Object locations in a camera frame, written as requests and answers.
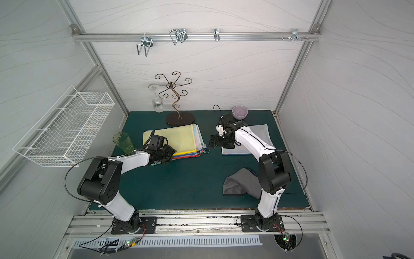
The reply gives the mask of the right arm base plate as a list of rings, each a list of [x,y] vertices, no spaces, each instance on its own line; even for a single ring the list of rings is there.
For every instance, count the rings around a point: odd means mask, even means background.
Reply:
[[[263,218],[260,214],[242,215],[241,230],[243,233],[284,232],[284,223],[279,214]]]

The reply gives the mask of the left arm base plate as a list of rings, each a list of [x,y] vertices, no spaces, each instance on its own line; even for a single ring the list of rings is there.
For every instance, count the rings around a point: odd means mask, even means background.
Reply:
[[[156,230],[157,217],[140,216],[132,217],[128,222],[123,222],[115,219],[111,234],[126,235],[126,234],[154,234]]]

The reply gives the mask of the yellow mesh document bag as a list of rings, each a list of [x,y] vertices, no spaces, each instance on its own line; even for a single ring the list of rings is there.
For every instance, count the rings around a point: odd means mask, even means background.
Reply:
[[[167,138],[169,146],[176,150],[175,157],[194,156],[197,154],[193,125],[157,129],[154,134]]]

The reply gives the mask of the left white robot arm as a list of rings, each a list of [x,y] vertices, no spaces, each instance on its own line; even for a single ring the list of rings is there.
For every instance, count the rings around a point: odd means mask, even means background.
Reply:
[[[113,158],[93,157],[78,185],[77,193],[103,206],[115,219],[128,222],[136,213],[136,209],[119,192],[121,176],[155,162],[165,164],[175,153],[175,149],[165,144],[158,150],[138,150]]]

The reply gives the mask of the grey microfibre cloth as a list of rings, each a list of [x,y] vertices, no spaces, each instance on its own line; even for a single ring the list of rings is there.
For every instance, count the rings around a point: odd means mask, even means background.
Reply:
[[[249,168],[240,169],[224,181],[224,195],[249,194],[256,199],[260,199],[261,193],[262,188],[259,184],[258,176]]]

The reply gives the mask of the white mesh document bag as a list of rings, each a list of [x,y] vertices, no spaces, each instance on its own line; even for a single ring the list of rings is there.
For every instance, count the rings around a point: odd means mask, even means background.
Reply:
[[[273,146],[267,124],[249,126],[250,130],[266,144]],[[243,145],[235,146],[234,149],[221,148],[222,155],[251,155],[251,152]]]

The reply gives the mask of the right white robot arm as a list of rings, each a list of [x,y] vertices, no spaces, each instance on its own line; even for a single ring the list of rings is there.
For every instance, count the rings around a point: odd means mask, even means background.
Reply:
[[[290,159],[254,134],[248,126],[231,124],[216,126],[215,145],[241,144],[258,162],[258,182],[262,188],[257,210],[263,219],[277,214],[277,206],[286,187],[291,183]]]

